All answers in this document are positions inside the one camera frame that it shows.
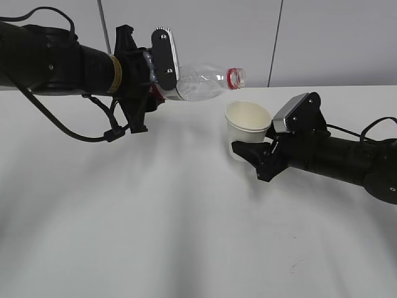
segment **paper cup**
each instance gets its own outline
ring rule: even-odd
[[[266,131],[272,123],[272,116],[263,107],[249,101],[236,101],[225,112],[228,122],[228,143],[230,155],[239,161],[245,161],[233,152],[231,143],[262,143]]]

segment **bottle neck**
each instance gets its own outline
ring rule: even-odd
[[[228,82],[229,89],[240,89],[245,85],[246,73],[242,68],[230,68],[226,72],[226,80]]]

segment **cup rim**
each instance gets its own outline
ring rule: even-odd
[[[254,105],[260,107],[264,112],[266,112],[269,115],[270,124],[267,127],[263,127],[263,128],[259,128],[259,129],[247,129],[247,128],[244,128],[244,127],[241,127],[241,126],[238,126],[238,125],[234,124],[232,121],[230,121],[230,119],[228,117],[228,109],[229,109],[229,107],[232,104],[236,104],[238,102],[248,102],[250,104],[254,104]],[[226,118],[226,121],[228,122],[228,124],[230,124],[234,128],[236,128],[238,130],[241,130],[243,132],[264,132],[265,130],[268,130],[270,128],[270,126],[272,125],[272,116],[271,116],[271,114],[264,107],[262,107],[260,104],[257,104],[256,102],[252,102],[252,101],[234,101],[234,102],[228,104],[228,106],[227,106],[227,108],[225,110],[225,118]]]

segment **clear plastic bottle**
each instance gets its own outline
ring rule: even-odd
[[[245,85],[246,73],[242,68],[222,68],[216,65],[186,65],[180,68],[176,89],[184,101],[204,101],[227,90]]]

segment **table surface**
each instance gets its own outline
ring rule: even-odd
[[[356,132],[396,115],[394,86],[247,88],[167,102],[148,133],[91,144],[1,92],[0,297],[395,297],[395,206],[296,169],[257,181],[228,154],[229,103],[274,115],[311,91],[328,123]],[[42,101],[79,133],[108,129],[87,99]]]

